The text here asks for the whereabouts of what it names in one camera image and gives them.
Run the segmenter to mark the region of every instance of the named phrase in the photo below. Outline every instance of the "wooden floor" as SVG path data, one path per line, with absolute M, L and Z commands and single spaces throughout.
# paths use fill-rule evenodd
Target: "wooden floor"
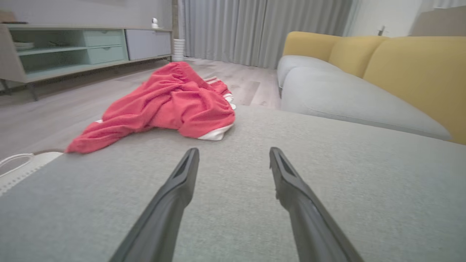
M 191 58 L 203 77 L 217 76 L 235 104 L 280 107 L 276 70 Z M 0 160 L 19 153 L 64 149 L 115 100 L 137 88 L 167 61 L 104 69 L 37 84 L 39 101 L 27 90 L 0 96 Z

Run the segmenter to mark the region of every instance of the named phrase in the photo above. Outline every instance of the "light green drawer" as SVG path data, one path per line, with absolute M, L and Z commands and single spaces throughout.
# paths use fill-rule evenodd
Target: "light green drawer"
M 89 63 L 99 64 L 124 59 L 123 47 L 107 47 L 88 49 Z
M 85 30 L 84 39 L 88 47 L 121 45 L 123 41 L 123 31 Z

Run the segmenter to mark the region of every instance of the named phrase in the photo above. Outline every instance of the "cabinet top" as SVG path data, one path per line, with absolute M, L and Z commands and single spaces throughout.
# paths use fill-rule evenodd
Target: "cabinet top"
M 133 28 L 133 27 L 111 27 L 111 26 L 81 26 L 81 25 L 30 25 L 30 24 L 5 24 L 9 29 L 13 30 L 79 30 L 79 29 L 137 29 L 137 30 L 152 30 L 152 31 L 166 31 L 171 32 L 171 29 L 165 28 Z

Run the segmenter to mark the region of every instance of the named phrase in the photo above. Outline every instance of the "gray sofa seat cushion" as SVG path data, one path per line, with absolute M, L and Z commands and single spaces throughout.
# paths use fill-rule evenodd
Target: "gray sofa seat cushion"
M 422 111 L 380 87 L 344 72 L 292 69 L 283 86 L 281 109 L 451 139 L 441 124 Z
M 278 85 L 281 88 L 283 87 L 285 78 L 291 69 L 297 67 L 308 67 L 321 71 L 342 72 L 338 67 L 317 58 L 302 55 L 286 55 L 280 59 L 277 67 Z

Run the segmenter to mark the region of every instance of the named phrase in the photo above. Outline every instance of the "white cord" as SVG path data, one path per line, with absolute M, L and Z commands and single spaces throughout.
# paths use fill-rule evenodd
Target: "white cord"
M 29 157 L 29 159 L 28 159 L 28 161 L 27 161 L 26 163 L 23 163 L 23 164 L 21 164 L 20 166 L 14 168 L 14 169 L 12 169 L 12 170 L 10 170 L 10 171 L 4 173 L 4 174 L 1 174 L 1 175 L 0 175 L 0 178 L 3 177 L 3 176 L 6 176 L 7 174 L 9 174 L 9 173 L 11 173 L 11 172 L 13 172 L 13 171 L 15 171 L 15 170 L 17 170 L 17 169 L 19 169 L 19 168 L 25 166 L 25 165 L 27 165 L 27 164 L 29 164 L 29 163 L 31 163 L 32 158 L 34 157 L 34 154 L 18 154 L 18 155 L 14 155 L 14 156 L 5 158 L 4 160 L 0 161 L 0 168 L 1 168 L 2 166 L 4 166 L 6 163 L 10 162 L 11 160 L 18 159 L 18 158 L 22 158 L 22 157 Z

